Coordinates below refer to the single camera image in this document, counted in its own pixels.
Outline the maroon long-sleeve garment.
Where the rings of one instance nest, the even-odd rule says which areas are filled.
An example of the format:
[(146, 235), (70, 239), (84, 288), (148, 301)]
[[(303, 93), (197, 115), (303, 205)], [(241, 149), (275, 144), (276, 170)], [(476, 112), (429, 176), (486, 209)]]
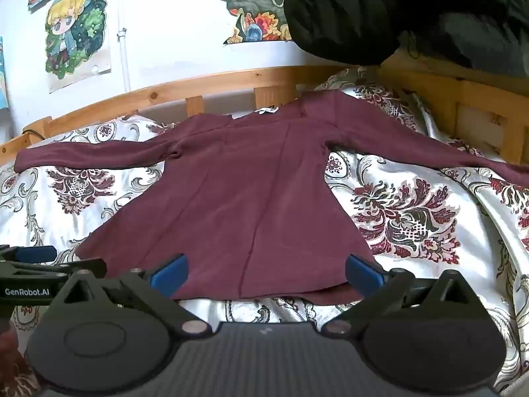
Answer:
[(16, 172), (144, 168), (161, 178), (77, 248), (110, 276), (189, 262), (180, 298), (353, 297), (350, 254), (373, 254), (324, 179), (335, 146), (428, 168), (490, 168), (524, 186), (526, 168), (483, 159), (404, 126), (341, 91), (310, 92), (275, 112), (192, 116), (145, 142), (57, 143), (19, 152)]

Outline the floral white satin bedspread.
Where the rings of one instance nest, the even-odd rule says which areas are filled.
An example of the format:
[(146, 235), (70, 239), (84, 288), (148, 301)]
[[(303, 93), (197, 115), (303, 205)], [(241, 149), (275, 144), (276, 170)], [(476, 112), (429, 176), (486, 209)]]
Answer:
[[(442, 133), (416, 94), (391, 91), (374, 79), (368, 69), (347, 69), (316, 89), (342, 90), (413, 131), (461, 152), (501, 160), (490, 149)], [(127, 115), (43, 144), (145, 142), (176, 124)], [(152, 187), (164, 170), (160, 162), (127, 170), (44, 167), (17, 174), (13, 161), (1, 165), (1, 243), (53, 245), (54, 263), (78, 260), (82, 241)], [(435, 170), (340, 150), (330, 153), (325, 183), (385, 268), (400, 266), (424, 278), (454, 268), (465, 276), (506, 342), (496, 389), (528, 396), (528, 188), (506, 183), (488, 169)], [(292, 297), (180, 302), (212, 325), (310, 321), (318, 328), (354, 304), (351, 299), (318, 306)]]

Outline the black jacket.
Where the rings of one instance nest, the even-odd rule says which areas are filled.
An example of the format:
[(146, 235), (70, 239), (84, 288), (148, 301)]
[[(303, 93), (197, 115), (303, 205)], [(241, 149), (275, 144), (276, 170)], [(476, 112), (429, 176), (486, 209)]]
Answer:
[(342, 64), (409, 54), (513, 77), (528, 75), (528, 0), (285, 0), (291, 39)]

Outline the wooden bed frame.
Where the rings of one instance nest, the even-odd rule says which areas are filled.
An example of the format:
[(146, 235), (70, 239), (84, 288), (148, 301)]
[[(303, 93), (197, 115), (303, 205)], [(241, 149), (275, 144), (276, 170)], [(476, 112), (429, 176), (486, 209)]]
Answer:
[[(316, 85), (337, 72), (335, 66), (283, 66), (216, 73), (128, 92), (54, 119), (28, 125), (24, 134), (2, 144), (1, 162), (50, 136), (107, 122), (118, 116), (171, 101), (184, 101), (189, 116), (204, 112), (204, 97), (251, 90), (261, 108), (292, 101), (299, 86)], [(425, 101), (437, 127), (469, 143), (488, 144), (511, 163), (528, 160), (528, 80), (471, 70), (397, 51), (376, 69), (391, 89), (415, 91)]]

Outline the white wall pipe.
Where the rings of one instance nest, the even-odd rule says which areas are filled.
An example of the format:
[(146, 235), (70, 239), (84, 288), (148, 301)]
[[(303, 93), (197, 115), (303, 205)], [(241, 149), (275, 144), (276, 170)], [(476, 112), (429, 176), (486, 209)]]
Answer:
[(130, 86), (130, 76), (128, 70), (128, 59), (127, 59), (127, 50), (126, 50), (126, 28), (121, 28), (117, 32), (117, 41), (119, 44), (120, 52), (120, 62), (121, 62), (121, 71), (122, 79), (125, 92), (131, 91)]

